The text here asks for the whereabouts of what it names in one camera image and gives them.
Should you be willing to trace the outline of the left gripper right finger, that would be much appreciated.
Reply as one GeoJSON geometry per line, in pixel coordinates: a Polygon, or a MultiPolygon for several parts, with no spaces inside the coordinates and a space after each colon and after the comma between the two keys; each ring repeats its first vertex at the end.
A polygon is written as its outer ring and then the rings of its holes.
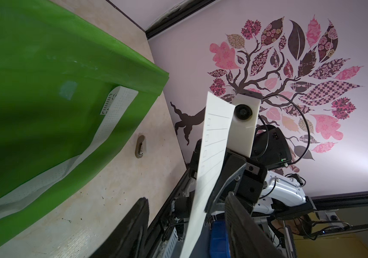
{"type": "Polygon", "coordinates": [[[225,200],[225,223],[232,258],[282,258],[234,195],[225,200]]]}

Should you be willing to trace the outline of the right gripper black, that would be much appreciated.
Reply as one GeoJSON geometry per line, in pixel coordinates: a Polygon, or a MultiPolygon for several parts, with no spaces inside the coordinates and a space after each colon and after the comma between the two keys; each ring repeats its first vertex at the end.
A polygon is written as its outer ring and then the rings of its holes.
{"type": "Polygon", "coordinates": [[[262,190],[268,184],[265,182],[268,170],[264,165],[227,148],[217,167],[220,171],[214,176],[216,183],[207,194],[204,212],[224,211],[229,194],[234,194],[248,211],[258,206],[262,190]]]}

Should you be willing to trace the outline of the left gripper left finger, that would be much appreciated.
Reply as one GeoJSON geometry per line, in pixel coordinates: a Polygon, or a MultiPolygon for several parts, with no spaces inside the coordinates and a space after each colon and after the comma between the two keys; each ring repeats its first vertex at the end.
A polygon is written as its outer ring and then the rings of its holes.
{"type": "Polygon", "coordinates": [[[92,258],[142,258],[147,238],[149,203],[140,198],[92,258]]]}

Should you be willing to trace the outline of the white paper receipt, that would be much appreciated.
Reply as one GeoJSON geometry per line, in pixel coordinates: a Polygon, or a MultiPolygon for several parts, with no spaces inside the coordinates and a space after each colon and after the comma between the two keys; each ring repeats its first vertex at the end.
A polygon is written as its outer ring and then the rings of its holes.
{"type": "Polygon", "coordinates": [[[208,93],[195,197],[180,257],[190,257],[202,232],[205,208],[223,167],[234,105],[208,93]]]}

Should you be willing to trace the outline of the small grey stapler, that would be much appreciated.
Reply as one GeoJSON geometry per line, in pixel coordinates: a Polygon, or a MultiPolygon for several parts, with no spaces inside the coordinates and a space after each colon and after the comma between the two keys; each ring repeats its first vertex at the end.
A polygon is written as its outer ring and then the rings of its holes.
{"type": "Polygon", "coordinates": [[[145,136],[139,135],[136,142],[135,156],[140,159],[143,157],[145,153],[145,136]]]}

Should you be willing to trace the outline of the green reusable tote bag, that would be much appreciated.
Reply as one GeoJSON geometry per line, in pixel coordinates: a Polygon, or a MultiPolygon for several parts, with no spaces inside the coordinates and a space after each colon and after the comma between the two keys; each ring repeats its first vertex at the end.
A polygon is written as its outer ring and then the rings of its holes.
{"type": "Polygon", "coordinates": [[[0,1],[0,247],[87,184],[168,81],[50,1],[0,1]]]}

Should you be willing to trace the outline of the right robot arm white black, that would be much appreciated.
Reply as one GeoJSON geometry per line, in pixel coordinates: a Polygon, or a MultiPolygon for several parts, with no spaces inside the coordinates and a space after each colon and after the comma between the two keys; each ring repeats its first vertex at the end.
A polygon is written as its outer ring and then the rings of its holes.
{"type": "Polygon", "coordinates": [[[300,178],[271,172],[263,164],[224,148],[228,135],[229,129],[219,129],[218,133],[203,130],[200,151],[194,154],[200,158],[191,219],[224,212],[228,195],[235,195],[256,216],[290,220],[316,209],[300,178]]]}

